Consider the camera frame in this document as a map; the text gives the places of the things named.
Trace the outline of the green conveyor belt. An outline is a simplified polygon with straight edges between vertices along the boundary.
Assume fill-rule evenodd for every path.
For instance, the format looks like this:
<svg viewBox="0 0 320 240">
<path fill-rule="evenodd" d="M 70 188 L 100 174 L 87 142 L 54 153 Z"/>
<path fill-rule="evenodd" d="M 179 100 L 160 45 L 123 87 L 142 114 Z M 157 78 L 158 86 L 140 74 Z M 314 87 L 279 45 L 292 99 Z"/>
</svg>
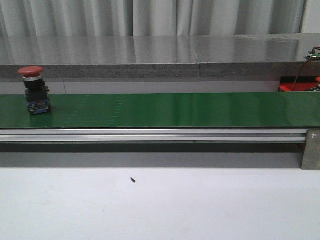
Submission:
<svg viewBox="0 0 320 240">
<path fill-rule="evenodd" d="M 0 97 L 3 129 L 317 128 L 317 92 L 51 95 L 51 112 L 31 115 L 22 95 Z"/>
</svg>

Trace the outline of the red plastic tray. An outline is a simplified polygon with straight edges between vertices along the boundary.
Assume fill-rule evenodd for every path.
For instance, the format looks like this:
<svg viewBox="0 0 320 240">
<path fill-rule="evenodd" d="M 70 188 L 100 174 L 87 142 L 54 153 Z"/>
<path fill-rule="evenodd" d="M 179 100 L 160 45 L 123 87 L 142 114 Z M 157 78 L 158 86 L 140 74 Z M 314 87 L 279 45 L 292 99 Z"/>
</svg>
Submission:
<svg viewBox="0 0 320 240">
<path fill-rule="evenodd" d="M 295 77 L 282 77 L 280 80 L 279 92 L 319 92 L 317 89 L 317 76 L 298 77 L 296 84 Z"/>
</svg>

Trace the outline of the grey stone counter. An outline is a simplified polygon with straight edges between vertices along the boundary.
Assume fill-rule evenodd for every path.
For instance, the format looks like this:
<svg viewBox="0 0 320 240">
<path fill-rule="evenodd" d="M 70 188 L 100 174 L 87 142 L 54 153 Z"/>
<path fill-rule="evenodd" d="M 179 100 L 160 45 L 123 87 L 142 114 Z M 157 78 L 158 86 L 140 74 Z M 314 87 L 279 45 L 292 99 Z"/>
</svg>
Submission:
<svg viewBox="0 0 320 240">
<path fill-rule="evenodd" d="M 319 44 L 317 33 L 3 37 L 0 76 L 42 66 L 51 79 L 315 77 L 320 63 L 304 62 Z"/>
</svg>

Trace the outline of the grey curtain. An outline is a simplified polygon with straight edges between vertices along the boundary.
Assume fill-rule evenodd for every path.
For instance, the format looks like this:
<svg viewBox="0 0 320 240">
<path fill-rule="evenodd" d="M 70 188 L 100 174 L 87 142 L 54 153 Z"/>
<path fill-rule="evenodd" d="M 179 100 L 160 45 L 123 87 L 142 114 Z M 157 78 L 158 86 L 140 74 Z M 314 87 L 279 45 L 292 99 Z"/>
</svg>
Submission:
<svg viewBox="0 0 320 240">
<path fill-rule="evenodd" d="M 2 37 L 296 34 L 304 0 L 3 0 Z"/>
</svg>

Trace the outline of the small green circuit board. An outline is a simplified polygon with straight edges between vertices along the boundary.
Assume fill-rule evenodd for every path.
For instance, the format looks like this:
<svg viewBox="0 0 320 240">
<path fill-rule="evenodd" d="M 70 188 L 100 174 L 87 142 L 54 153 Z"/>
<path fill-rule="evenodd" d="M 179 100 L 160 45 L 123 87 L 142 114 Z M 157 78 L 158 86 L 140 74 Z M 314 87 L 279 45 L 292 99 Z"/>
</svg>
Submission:
<svg viewBox="0 0 320 240">
<path fill-rule="evenodd" d="M 311 51 L 308 52 L 308 54 L 305 57 L 306 59 L 314 59 L 314 60 L 319 60 L 320 59 L 320 47 L 316 46 L 313 47 Z"/>
</svg>

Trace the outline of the red mushroom push button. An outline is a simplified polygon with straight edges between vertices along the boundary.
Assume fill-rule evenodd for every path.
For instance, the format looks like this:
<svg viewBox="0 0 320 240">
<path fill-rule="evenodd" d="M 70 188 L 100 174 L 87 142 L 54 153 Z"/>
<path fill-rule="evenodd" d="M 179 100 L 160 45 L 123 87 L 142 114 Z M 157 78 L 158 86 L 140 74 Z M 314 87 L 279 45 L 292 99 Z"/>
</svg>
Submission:
<svg viewBox="0 0 320 240">
<path fill-rule="evenodd" d="M 27 109 L 31 115 L 51 112 L 51 102 L 48 97 L 50 90 L 42 77 L 43 71 L 42 66 L 26 66 L 18 70 L 26 87 Z"/>
<path fill-rule="evenodd" d="M 320 91 L 320 76 L 318 76 L 315 80 L 317 81 L 317 87 L 316 87 L 315 91 L 319 92 Z"/>
</svg>

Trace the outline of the metal conveyor support bracket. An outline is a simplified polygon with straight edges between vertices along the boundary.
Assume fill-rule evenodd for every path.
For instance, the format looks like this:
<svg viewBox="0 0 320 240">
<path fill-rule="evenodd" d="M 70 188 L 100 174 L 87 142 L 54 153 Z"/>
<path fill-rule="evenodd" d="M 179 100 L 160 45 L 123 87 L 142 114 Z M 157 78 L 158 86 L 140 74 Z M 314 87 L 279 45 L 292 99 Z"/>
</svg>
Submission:
<svg viewBox="0 0 320 240">
<path fill-rule="evenodd" d="M 320 169 L 320 130 L 319 129 L 312 129 L 307 132 L 301 169 L 302 170 L 319 170 Z"/>
</svg>

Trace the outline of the aluminium conveyor frame rail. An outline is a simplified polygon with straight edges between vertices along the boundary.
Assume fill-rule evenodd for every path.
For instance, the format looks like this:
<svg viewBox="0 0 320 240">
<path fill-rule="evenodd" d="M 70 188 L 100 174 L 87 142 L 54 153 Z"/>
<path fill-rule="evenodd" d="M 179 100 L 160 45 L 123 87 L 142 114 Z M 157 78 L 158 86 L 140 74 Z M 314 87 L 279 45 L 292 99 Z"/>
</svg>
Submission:
<svg viewBox="0 0 320 240">
<path fill-rule="evenodd" d="M 304 142 L 304 128 L 2 129 L 1 143 Z"/>
</svg>

